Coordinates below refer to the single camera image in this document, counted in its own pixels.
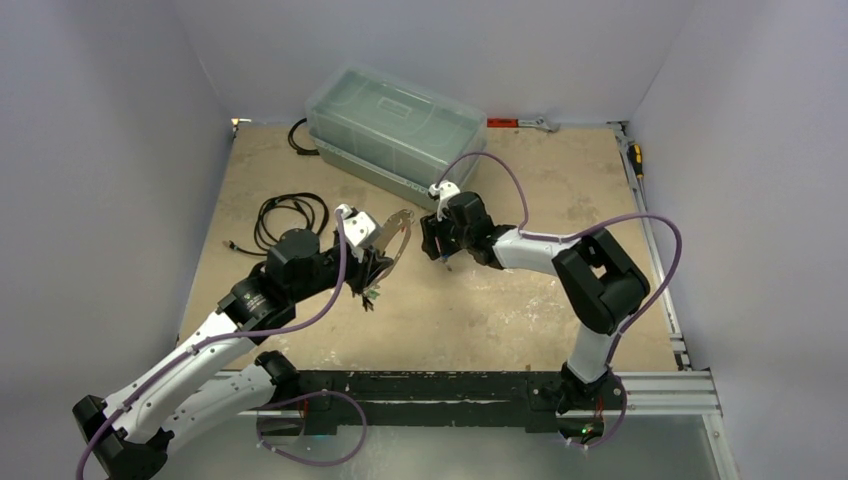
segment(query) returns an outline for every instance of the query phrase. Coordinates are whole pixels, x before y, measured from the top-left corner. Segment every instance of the black cable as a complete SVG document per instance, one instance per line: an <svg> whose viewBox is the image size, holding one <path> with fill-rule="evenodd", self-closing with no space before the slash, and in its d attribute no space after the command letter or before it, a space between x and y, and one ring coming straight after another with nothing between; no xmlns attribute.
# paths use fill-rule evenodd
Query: black cable
<svg viewBox="0 0 848 480"><path fill-rule="evenodd" d="M297 127L303 125L304 123L306 123L305 118L298 121L297 123L295 123L292 126L291 130L289 130L289 146L292 147L294 149L294 151L297 152L298 155L303 155L303 156L318 155L318 150L315 150L315 149L310 150L308 148L303 148L300 145L298 145L297 142L294 141L294 132L297 130Z"/></svg>
<svg viewBox="0 0 848 480"><path fill-rule="evenodd" d="M321 205L321 209L323 210L321 224L318 225L317 230L315 226L315 221L317 220L315 208L307 200L317 202ZM282 237L282 234L274 236L274 234L268 230L267 224L268 215L278 208L292 210L301 214L304 220L306 220L305 228L314 231L318 235L321 235L327 227L327 222L330 221L330 209L327 208L327 204L324 203L324 200L314 193L290 193L271 197L262 202L262 206L259 207L259 213L256 215L256 223L253 225L253 243L256 245L258 251L242 248L236 245L236 243L232 240L225 241L224 245L226 245L230 250L244 253L245 255L253 255L254 257L264 257L267 255L268 250L277 244L277 242L280 241L280 237Z"/></svg>

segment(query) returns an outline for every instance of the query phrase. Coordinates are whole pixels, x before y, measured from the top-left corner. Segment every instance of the white wall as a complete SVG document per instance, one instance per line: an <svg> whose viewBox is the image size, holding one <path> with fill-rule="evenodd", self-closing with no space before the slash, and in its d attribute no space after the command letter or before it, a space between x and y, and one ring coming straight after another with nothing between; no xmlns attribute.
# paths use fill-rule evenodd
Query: white wall
<svg viewBox="0 0 848 480"><path fill-rule="evenodd" d="M694 0L177 0L233 116L294 120L353 59L491 116L629 118Z"/></svg>
<svg viewBox="0 0 848 480"><path fill-rule="evenodd" d="M231 127L169 1L4 2L0 65L0 471L71 478L73 404L176 340Z"/></svg>
<svg viewBox="0 0 848 480"><path fill-rule="evenodd" d="M700 2L633 118L743 478L848 471L846 25L842 0Z"/></svg>

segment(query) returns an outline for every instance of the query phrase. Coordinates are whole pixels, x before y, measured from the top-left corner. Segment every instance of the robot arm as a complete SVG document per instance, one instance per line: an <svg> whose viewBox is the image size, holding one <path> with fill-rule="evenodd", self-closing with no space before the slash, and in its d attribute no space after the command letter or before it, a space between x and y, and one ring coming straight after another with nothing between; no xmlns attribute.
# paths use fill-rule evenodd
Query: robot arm
<svg viewBox="0 0 848 480"><path fill-rule="evenodd" d="M520 232L513 225L495 225L474 192L442 182L430 193L439 207L421 219L421 227L422 249L431 260L446 261L466 250L481 265L559 278L581 323L562 368L560 413L592 402L608 380L619 326L650 292L644 274L606 229L581 238Z"/></svg>
<svg viewBox="0 0 848 480"><path fill-rule="evenodd" d="M344 280L354 294L363 295L363 305L367 307L368 287L390 270L394 261L372 246L380 237L381 227L370 215L347 205L337 211L348 243ZM80 400L73 413L86 441L107 419L120 414L93 448L109 478L151 478L169 453L203 431L272 398L296 396L297 392L290 391L290 380L297 376L297 370L279 352L260 354L255 365L228 382L206 383L267 336L234 336L196 345L209 337L284 327L295 318L298 302L335 286L341 255L338 234L333 247L321 252L315 233L289 230L270 249L266 260L233 286L200 328L156 366L105 399L89 395ZM163 367L172 362L179 363L161 374ZM125 407L125 402L146 382L152 383L131 406Z"/></svg>

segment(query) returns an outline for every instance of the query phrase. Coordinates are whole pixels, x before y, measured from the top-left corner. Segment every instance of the wooden table surface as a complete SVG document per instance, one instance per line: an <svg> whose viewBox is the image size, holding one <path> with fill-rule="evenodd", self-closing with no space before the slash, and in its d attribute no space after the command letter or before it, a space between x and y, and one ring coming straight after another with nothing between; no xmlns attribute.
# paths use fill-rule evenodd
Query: wooden table surface
<svg viewBox="0 0 848 480"><path fill-rule="evenodd" d="M241 369L261 351L280 350L299 369L351 370L559 370L574 345L578 321L556 278L526 271L498 271L467 254L451 258L452 272L421 252L417 219L424 209L325 164L295 154L287 127L240 128L197 268L181 329L191 334L232 285L257 262L227 249L233 240L253 245L259 206L267 198L309 191L331 212L347 203L378 222L403 208L416 228L399 265L381 284L375 311L364 312L345 286L338 302L315 325L272 337L230 365ZM489 129L487 150L503 158L521 181L530 207L527 230L570 233L608 217L635 211L615 138L607 129ZM303 131L301 145L312 144ZM495 223L517 224L521 205L509 176L495 162L481 165L466 190L476 191ZM331 218L322 250L332 242ZM277 234L302 227L293 212L276 211ZM650 256L641 225L610 228L648 278ZM391 253L395 243L389 247ZM323 292L298 304L292 323L309 319L330 297ZM658 302L625 335L613 360L619 371L677 369Z"/></svg>

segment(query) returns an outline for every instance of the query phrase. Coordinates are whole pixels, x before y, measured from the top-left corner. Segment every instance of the container lid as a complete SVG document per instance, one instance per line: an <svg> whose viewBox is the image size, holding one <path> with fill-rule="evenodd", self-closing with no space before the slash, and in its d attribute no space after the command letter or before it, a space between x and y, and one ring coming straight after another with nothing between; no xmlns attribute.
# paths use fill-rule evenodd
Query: container lid
<svg viewBox="0 0 848 480"><path fill-rule="evenodd" d="M312 114L408 150L434 166L464 153L486 125L486 115L477 109L361 65L336 72L306 106Z"/></svg>

